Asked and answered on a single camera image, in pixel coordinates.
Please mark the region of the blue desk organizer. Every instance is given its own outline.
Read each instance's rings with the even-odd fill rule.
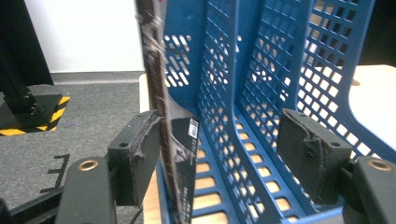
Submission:
[[[168,0],[164,31],[169,92],[202,122],[197,181],[216,205],[194,217],[230,223],[314,222],[341,205],[313,204],[276,154],[282,108],[302,111],[353,147],[396,162],[348,105],[373,0]],[[161,169],[159,188],[165,192]],[[166,200],[162,217],[169,222]]]

